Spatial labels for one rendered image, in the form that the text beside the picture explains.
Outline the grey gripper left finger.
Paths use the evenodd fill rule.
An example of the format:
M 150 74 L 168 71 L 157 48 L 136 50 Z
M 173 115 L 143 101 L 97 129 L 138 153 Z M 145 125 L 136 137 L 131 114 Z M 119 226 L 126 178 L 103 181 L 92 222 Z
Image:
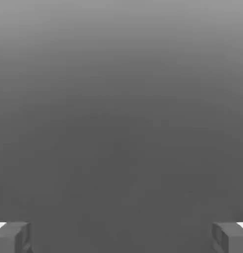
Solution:
M 1 221 L 0 253 L 33 253 L 31 224 L 24 221 Z

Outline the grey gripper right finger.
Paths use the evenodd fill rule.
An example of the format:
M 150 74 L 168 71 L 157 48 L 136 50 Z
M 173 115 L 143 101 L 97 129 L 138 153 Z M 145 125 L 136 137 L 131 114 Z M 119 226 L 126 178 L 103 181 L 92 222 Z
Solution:
M 214 222 L 211 241 L 215 253 L 243 253 L 243 222 Z

